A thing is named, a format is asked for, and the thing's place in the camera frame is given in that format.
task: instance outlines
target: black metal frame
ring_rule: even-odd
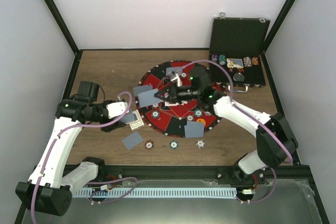
[[[68,98],[71,93],[73,81],[76,77],[76,73],[80,64],[80,59],[83,50],[79,50],[69,29],[67,28],[58,8],[53,0],[44,0],[50,9],[55,21],[61,29],[64,37],[66,38],[69,46],[75,54],[75,58],[71,67],[71,72],[68,78],[68,82],[63,94],[63,99]],[[263,45],[263,53],[261,59],[263,60],[265,72],[269,80],[269,85],[273,94],[277,111],[283,114],[283,108],[277,92],[274,80],[271,75],[271,71],[268,66],[268,62],[265,56],[265,51],[268,49],[272,40],[274,39],[277,31],[279,30],[282,22],[285,20],[289,10],[291,9],[295,0],[286,0],[283,5],[274,25],[272,26],[268,36],[265,39]],[[208,48],[148,48],[148,49],[99,49],[99,50],[208,50]],[[321,198],[319,196],[315,181],[309,166],[301,165],[298,154],[295,152],[293,157],[294,166],[280,166],[275,169],[278,178],[284,179],[307,179],[309,186],[315,192],[315,202],[318,207],[319,214],[324,224],[329,224],[327,214],[324,210]],[[76,165],[66,165],[65,174],[76,168]],[[134,176],[138,179],[217,179],[218,173],[227,173],[231,169],[231,166],[106,166],[106,171],[110,174],[122,174],[123,176]],[[268,170],[264,171],[264,178],[272,178],[272,173]],[[244,184],[235,184],[231,178],[223,176],[218,179],[220,184],[231,184],[232,186],[243,186]],[[25,207],[21,205],[15,224],[22,223]]]

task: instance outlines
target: gray floor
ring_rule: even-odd
[[[269,187],[258,187],[261,197]],[[47,215],[37,213],[39,223]],[[30,211],[24,222],[32,223]],[[280,180],[274,194],[263,202],[240,205],[231,199],[123,199],[91,206],[87,199],[73,199],[68,212],[52,223],[101,224],[240,224],[321,223],[312,192],[306,182]]]

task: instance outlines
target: white perforated rail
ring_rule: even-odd
[[[98,192],[93,196],[118,198],[125,194],[128,188],[114,188],[106,192]],[[82,188],[73,195],[73,198],[88,198],[92,188]],[[235,199],[235,188],[136,188],[125,198],[215,198]]]

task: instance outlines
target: black frame post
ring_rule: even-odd
[[[71,47],[72,51],[74,52],[74,54],[77,54],[79,49],[67,27],[67,25],[65,24],[61,13],[59,12],[54,0],[44,0],[45,3],[47,4],[51,14],[53,15],[57,25],[59,26],[59,28],[61,29],[65,39],[67,40],[69,46]]]
[[[282,25],[282,23],[284,22],[287,14],[289,13],[289,10],[292,8],[293,4],[294,4],[295,0],[286,0],[283,7],[281,8],[281,11],[279,12],[279,15],[277,17],[277,19],[274,21],[273,26],[271,27],[271,30],[269,31],[264,45],[263,45],[263,51],[267,51],[269,45],[272,43],[275,35],[277,34],[280,26]]]

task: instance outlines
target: wooden tabletop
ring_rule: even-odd
[[[203,50],[94,50],[84,51],[71,94],[75,94],[80,81],[100,84],[106,99],[117,100],[121,91],[131,91],[143,75],[154,66],[170,60],[207,59]],[[102,101],[100,92],[98,102]],[[234,99],[254,110],[275,114],[276,107],[268,81],[263,88],[250,88],[247,93],[235,93]],[[105,133],[100,129],[82,129],[68,158],[68,164],[77,164],[87,156],[102,158],[112,165],[232,165],[244,154],[256,149],[256,140],[238,125],[222,119],[202,138],[206,145],[196,147],[197,138],[165,136],[145,124],[137,131],[144,141],[130,151],[122,140],[132,134],[129,126]],[[144,143],[154,142],[148,150]],[[170,148],[176,140],[179,147]]]

